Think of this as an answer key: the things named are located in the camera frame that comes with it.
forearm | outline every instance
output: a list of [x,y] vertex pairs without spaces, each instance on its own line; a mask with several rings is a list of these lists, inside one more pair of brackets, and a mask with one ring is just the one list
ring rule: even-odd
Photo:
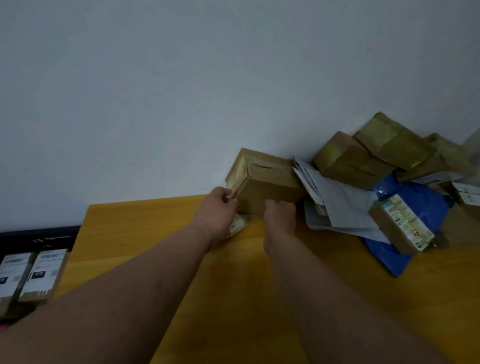
[[148,363],[195,276],[209,239],[191,224],[56,299],[2,335],[2,361]]
[[294,236],[276,236],[268,253],[312,363],[449,362],[359,297]]

person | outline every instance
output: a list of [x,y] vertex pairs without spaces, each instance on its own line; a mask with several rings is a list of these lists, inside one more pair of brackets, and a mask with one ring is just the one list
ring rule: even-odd
[[[238,208],[217,187],[189,225],[0,336],[2,363],[148,363],[203,257]],[[360,298],[295,237],[295,205],[266,201],[264,249],[312,363],[449,363]]]

wooden table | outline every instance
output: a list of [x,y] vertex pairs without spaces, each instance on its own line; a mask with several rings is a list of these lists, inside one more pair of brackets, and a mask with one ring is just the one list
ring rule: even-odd
[[[58,295],[133,258],[192,218],[202,196],[92,205]],[[457,362],[480,362],[480,244],[425,252],[392,278],[356,237],[298,237],[362,297]],[[209,253],[153,363],[305,363],[255,221]]]

hand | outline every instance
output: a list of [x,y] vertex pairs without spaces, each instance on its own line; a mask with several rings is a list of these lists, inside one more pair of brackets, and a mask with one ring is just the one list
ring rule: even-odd
[[283,234],[295,236],[295,226],[297,225],[295,214],[297,213],[297,208],[289,202],[280,201],[277,203],[274,200],[266,200],[265,205],[264,248],[265,251],[268,251],[271,241],[274,241],[275,238]]
[[239,207],[237,199],[229,200],[228,188],[215,188],[202,202],[193,216],[192,225],[200,227],[210,239],[210,249],[228,237],[230,226]]

small cardboard box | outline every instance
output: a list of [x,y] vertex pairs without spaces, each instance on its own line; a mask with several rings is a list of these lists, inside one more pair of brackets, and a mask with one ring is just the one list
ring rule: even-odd
[[304,197],[294,166],[293,160],[242,148],[225,179],[240,202],[239,212],[263,216],[267,199],[296,203]]
[[5,317],[20,295],[32,268],[34,253],[6,255],[0,265],[0,317]]
[[18,298],[22,303],[45,303],[53,298],[69,254],[67,249],[45,250],[38,254]]
[[410,170],[435,153],[435,148],[382,112],[354,135],[377,158]]
[[374,157],[353,137],[342,132],[337,132],[320,149],[314,163],[324,177],[366,191],[395,169],[395,166]]
[[402,255],[423,251],[434,238],[430,229],[397,194],[374,206],[370,216]]
[[424,139],[435,148],[436,153],[409,171],[396,172],[399,182],[413,181],[421,184],[434,184],[456,181],[475,174],[475,167],[462,146],[437,133]]
[[448,211],[435,242],[439,248],[480,243],[480,225],[461,205],[455,204]]
[[480,224],[480,187],[457,182],[446,182],[441,186],[477,224]]

